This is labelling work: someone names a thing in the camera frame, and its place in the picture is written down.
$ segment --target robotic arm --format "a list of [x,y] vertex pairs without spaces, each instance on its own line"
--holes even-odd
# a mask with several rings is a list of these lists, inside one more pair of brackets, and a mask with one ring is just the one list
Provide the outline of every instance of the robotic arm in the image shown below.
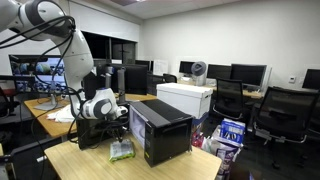
[[84,93],[80,92],[81,81],[91,71],[93,59],[81,31],[75,28],[71,17],[68,18],[58,4],[51,0],[34,0],[22,5],[15,0],[2,0],[0,12],[3,17],[0,19],[0,32],[10,29],[21,33],[36,27],[23,36],[35,41],[50,39],[60,45],[74,117],[101,119],[107,116],[114,120],[128,112],[125,107],[116,104],[110,88],[97,90],[91,100],[86,100]]

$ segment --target floor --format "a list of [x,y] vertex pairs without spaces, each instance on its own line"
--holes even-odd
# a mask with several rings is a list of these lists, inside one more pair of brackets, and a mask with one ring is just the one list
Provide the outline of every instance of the floor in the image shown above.
[[[215,127],[221,123],[221,118],[212,115],[204,122],[203,132],[205,136],[212,133]],[[320,179],[320,141],[307,140],[305,144],[276,143],[274,146],[275,159],[280,164],[280,169],[272,167],[272,153],[265,140],[249,135],[245,136],[247,149],[242,149],[236,159],[237,164],[241,164],[249,169],[254,169],[262,173],[266,180],[304,180]],[[308,160],[305,167],[296,165],[300,160],[300,154],[305,152]]]
[[[45,131],[37,121],[33,122],[32,120],[28,120],[21,123],[19,121],[19,116],[13,116],[11,118],[17,118],[18,120],[14,123],[0,125],[0,131],[12,132],[10,141],[3,141],[5,153],[8,154],[14,148],[35,142],[36,140],[34,136],[37,139],[46,138]],[[205,120],[203,125],[203,132],[205,136],[210,135],[215,127],[220,123],[221,119],[213,116],[210,116]],[[45,149],[58,143],[60,143],[59,139],[43,145],[43,148]],[[263,143],[264,141],[262,139],[252,138],[250,134],[246,136],[245,144],[248,146],[248,149],[243,149],[240,152],[236,162],[248,167],[249,169],[260,171],[263,179],[266,180],[320,179],[320,171],[318,170],[318,162],[320,162],[320,146],[317,141],[307,141],[304,146],[277,143],[275,150],[277,152],[276,158],[281,165],[279,170],[272,168],[271,153]],[[302,152],[303,149],[307,152],[309,159],[307,160],[305,167],[300,168],[296,166],[295,163],[298,162],[300,152]],[[58,177],[48,163],[48,160],[43,161],[44,163],[36,161],[36,159],[42,155],[43,152],[39,147],[17,153],[14,156],[14,168],[17,179],[40,179],[41,176],[42,179],[46,180],[57,179]]]

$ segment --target desk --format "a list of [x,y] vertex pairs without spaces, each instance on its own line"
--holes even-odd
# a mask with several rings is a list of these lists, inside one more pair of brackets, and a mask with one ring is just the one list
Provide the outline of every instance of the desk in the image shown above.
[[[194,81],[182,81],[182,80],[178,80],[179,84],[187,84],[187,85],[195,85]],[[211,88],[214,91],[217,90],[216,86],[208,86],[208,85],[204,85],[203,87],[207,87],[207,88]],[[259,92],[249,92],[248,90],[243,90],[243,95],[247,96],[247,97],[251,97],[253,99],[261,99],[262,98],[262,94]]]
[[136,156],[111,163],[110,143],[103,141],[96,149],[81,151],[77,144],[64,142],[48,148],[45,154],[60,179],[215,179],[221,159],[193,147],[192,152],[178,155],[150,168],[144,159],[144,150],[128,134],[134,144]]
[[[156,96],[147,94],[147,95],[136,95],[136,94],[126,94],[126,99],[128,100],[140,100],[140,101],[145,101],[145,100],[152,100],[156,99]],[[41,99],[34,99],[34,100],[28,100],[25,101],[24,104],[27,106],[27,108],[30,110],[33,116],[38,117],[42,113],[46,112],[43,110],[35,109],[33,108],[36,105],[39,105],[39,103],[43,103],[49,101],[48,98],[41,98]],[[63,106],[68,105],[70,102],[69,101],[59,101],[60,104]],[[55,112],[60,110],[61,108],[54,109],[50,111],[49,113]],[[63,137],[67,135],[68,130],[70,128],[71,123],[58,123],[55,121],[51,121],[46,119],[47,113],[43,114],[42,116],[38,117],[39,123],[44,127],[44,129],[47,131],[47,133],[52,137],[52,138],[57,138],[57,137]],[[76,131],[76,125],[72,127],[72,132]]]

